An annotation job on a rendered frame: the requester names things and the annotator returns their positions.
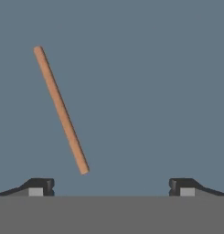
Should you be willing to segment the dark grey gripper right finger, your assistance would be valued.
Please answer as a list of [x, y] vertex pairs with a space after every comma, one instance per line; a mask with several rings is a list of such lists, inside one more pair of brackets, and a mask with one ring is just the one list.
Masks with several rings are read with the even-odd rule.
[[204, 187], [193, 178], [170, 178], [169, 187], [169, 196], [171, 197], [224, 197], [223, 192]]

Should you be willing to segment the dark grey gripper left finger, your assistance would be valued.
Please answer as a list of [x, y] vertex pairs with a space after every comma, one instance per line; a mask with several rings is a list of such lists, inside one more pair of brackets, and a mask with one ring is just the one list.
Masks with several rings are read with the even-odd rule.
[[0, 193], [0, 197], [53, 197], [53, 178], [30, 178], [23, 185]]

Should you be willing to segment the orange-brown straw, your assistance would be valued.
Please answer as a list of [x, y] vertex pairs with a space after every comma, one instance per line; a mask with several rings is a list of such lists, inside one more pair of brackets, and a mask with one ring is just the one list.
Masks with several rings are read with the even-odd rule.
[[37, 63], [42, 72], [43, 78], [48, 87], [51, 99], [53, 100], [53, 103], [55, 105], [64, 133], [66, 134], [66, 137], [68, 139], [69, 147], [75, 157], [76, 164], [80, 170], [80, 173], [82, 175], [86, 175], [90, 172], [90, 168], [80, 146], [78, 136], [70, 120], [64, 100], [62, 99], [62, 96], [59, 92], [58, 84], [49, 66], [46, 53], [41, 46], [37, 46], [34, 47], [34, 54], [36, 56]]

